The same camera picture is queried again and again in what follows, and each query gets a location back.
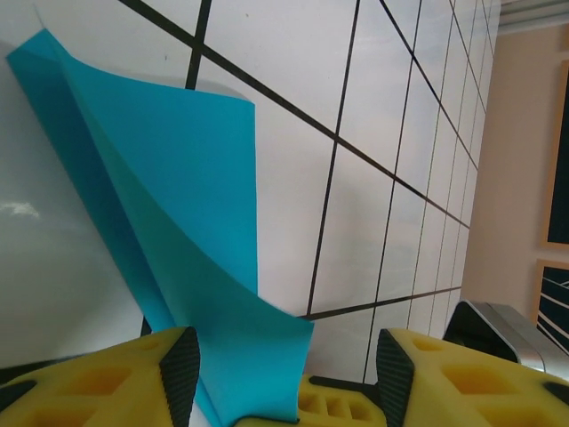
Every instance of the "blue paper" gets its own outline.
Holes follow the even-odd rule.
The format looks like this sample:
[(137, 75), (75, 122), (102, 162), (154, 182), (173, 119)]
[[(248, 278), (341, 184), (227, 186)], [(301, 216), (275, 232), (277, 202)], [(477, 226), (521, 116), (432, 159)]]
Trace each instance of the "blue paper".
[(210, 423), (295, 422), (313, 326), (256, 295), (253, 105), (99, 71), (47, 31), (8, 60), (152, 328), (196, 328)]

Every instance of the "turquoise sheet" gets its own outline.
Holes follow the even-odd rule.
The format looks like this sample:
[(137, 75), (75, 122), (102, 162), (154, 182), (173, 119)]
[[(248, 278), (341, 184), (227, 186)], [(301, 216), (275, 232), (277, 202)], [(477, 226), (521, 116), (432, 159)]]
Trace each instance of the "turquoise sheet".
[(256, 295), (254, 106), (97, 70), (46, 30), (8, 61), (152, 329), (196, 328), (208, 421), (295, 422), (313, 326)]

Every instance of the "white tile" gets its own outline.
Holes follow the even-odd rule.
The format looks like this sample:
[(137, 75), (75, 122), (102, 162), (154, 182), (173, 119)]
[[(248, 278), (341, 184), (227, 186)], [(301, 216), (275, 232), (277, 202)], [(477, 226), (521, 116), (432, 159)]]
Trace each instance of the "white tile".
[(469, 170), (466, 175), (466, 189), (464, 190), (464, 203), (462, 204), (461, 221), (470, 225), (472, 218), (472, 207), (474, 205), (474, 194), (477, 185), (477, 169), (472, 162), (469, 162)]
[(442, 339), (445, 334), (446, 312), (448, 311), (449, 292), (435, 295), (433, 313), (430, 319), (429, 335)]
[(482, 0), (478, 0), (469, 49), (470, 64), (472, 65), (474, 78), (477, 82), (480, 82), (480, 73), (482, 72), (482, 59), (484, 58), (487, 31)]
[(341, 136), (390, 171), (395, 168), (410, 65), (411, 55), (381, 3), (362, 1)]
[(466, 173), (469, 167), (469, 156), (461, 144), (456, 144), (456, 154), (454, 155), (453, 180), (451, 182), (451, 193), (448, 198), (448, 212), (461, 217), (462, 201), (464, 200), (464, 188), (466, 186)]
[(484, 13), (486, 18), (490, 14), (490, 6), (492, 4), (492, 0), (482, 0), (482, 5), (484, 6)]
[(377, 383), (377, 342), (380, 338), (380, 330), (392, 327), (406, 328), (409, 318), (409, 301), (397, 302), (384, 305), (375, 309), (373, 317), (372, 340), (370, 341), (370, 354), (367, 358), (364, 382), (367, 384)]
[(423, 296), (411, 301), (411, 313), (409, 315), (409, 329), (419, 334), (429, 334), (430, 316), (433, 311), (435, 296)]
[(205, 42), (334, 129), (355, 6), (355, 0), (214, 1)]
[(368, 309), (316, 320), (305, 373), (362, 382), (372, 315)]
[(197, 89), (255, 104), (259, 295), (306, 314), (333, 142), (206, 59)]
[(453, 9), (448, 0), (423, 0), (415, 56), (440, 96)]
[(490, 49), (490, 38), (486, 38), (486, 48), (484, 50), (484, 61), (482, 62), (482, 75), (480, 77), (480, 96), (482, 102), (487, 105), (488, 91), (490, 90), (490, 79), (492, 78), (493, 54)]
[(375, 301), (392, 182), (338, 147), (312, 312)]
[(11, 49), (0, 42), (0, 367), (100, 350), (140, 336), (142, 325), (4, 60)]
[(145, 0), (155, 11), (194, 35), (201, 0)]
[(459, 22), (462, 38), (467, 49), (470, 46), (476, 4), (477, 0), (456, 0), (454, 2), (454, 14)]
[(424, 206), (423, 199), (396, 184), (383, 255), (378, 293), (380, 301), (413, 293)]
[(454, 291), (451, 291), (451, 294), (449, 295), (449, 299), (448, 299), (448, 309), (446, 311), (446, 324), (447, 325), (451, 321), (451, 318), (453, 317), (454, 309), (456, 308), (456, 304), (458, 304), (460, 300), (461, 300), (461, 290), (455, 289)]
[(437, 129), (438, 102), (413, 65), (405, 110), (397, 176), (422, 194), (429, 185), (430, 159)]
[(445, 84), (443, 86), (443, 105), (453, 124), (458, 127), (461, 114), (462, 90), (466, 75), (467, 57), (461, 41), (456, 20), (453, 20), (451, 39), (446, 59)]
[(500, 24), (501, 0), (492, 0), (490, 8), (490, 18), (488, 19), (488, 31), (492, 48), (496, 47), (496, 37), (498, 36), (498, 25)]
[(455, 145), (456, 132), (441, 112), (438, 116), (437, 138), (433, 165), (430, 169), (428, 195), (431, 200), (443, 208), (446, 208), (451, 188)]
[(453, 269), (453, 287), (462, 286), (462, 274), (464, 273), (464, 261), (466, 260), (466, 247), (469, 242), (469, 229), (461, 225), (459, 241), (456, 246), (456, 257)]
[(441, 259), (438, 264), (437, 291), (448, 289), (453, 284), (454, 256), (456, 254), (458, 236), (459, 223), (447, 216)]
[(474, 126), (477, 99), (478, 89), (470, 69), (467, 69), (464, 93), (462, 95), (461, 119), (459, 122), (459, 135), (466, 147), (470, 147), (470, 141), (472, 140), (472, 128)]
[(432, 292), (437, 288), (438, 260), (444, 233), (445, 214), (433, 205), (427, 204), (414, 282), (414, 295)]
[(410, 47), (413, 47), (420, 2), (421, 0), (407, 0), (405, 2), (386, 0), (385, 2)]
[(472, 132), (472, 142), (470, 144), (470, 155), (475, 163), (478, 165), (478, 160), (480, 159), (480, 149), (482, 148), (482, 139), (484, 136), (484, 123), (485, 123), (486, 113), (482, 108), (482, 103), (480, 98), (478, 98), (477, 108), (474, 118), (474, 129)]
[[(79, 60), (124, 76), (184, 85), (191, 49), (123, 4), (57, 0), (37, 7), (44, 25)], [(28, 12), (35, 16), (31, 6)]]
[(34, 12), (32, 0), (0, 2), (0, 41), (3, 44), (15, 48), (40, 29), (42, 24)]

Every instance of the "wall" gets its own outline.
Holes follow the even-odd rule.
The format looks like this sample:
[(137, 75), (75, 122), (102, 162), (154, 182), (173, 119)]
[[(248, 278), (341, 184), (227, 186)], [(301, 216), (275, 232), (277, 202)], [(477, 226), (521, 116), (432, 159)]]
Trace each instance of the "wall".
[(480, 155), (462, 297), (510, 304), (529, 316), (565, 27), (499, 36)]
[[(0, 3), (3, 53), (41, 28), (32, 3)], [(195, 50), (176, 28), (196, 34), (200, 2), (148, 3), (171, 34), (117, 0), (38, 11), (97, 67), (254, 102), (259, 293), (315, 320), (307, 370), (373, 383), (380, 328), (440, 336), (460, 293), (500, 1), (214, 0)], [(0, 366), (137, 335), (138, 307), (0, 66), (0, 339), (18, 343)]]

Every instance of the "yellow foam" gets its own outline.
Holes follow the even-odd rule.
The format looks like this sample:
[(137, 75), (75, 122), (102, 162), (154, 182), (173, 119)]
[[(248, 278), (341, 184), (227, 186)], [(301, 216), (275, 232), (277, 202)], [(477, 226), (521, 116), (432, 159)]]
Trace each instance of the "yellow foam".
[(389, 330), (415, 365), (405, 427), (564, 427), (563, 380), (404, 329)]
[(16, 378), (7, 385), (37, 385), (0, 413), (0, 426), (171, 426), (158, 363), (184, 330), (147, 335)]
[[(364, 394), (315, 385), (302, 377), (298, 427), (384, 427), (385, 415)], [(285, 427), (290, 424), (244, 418), (236, 427)]]

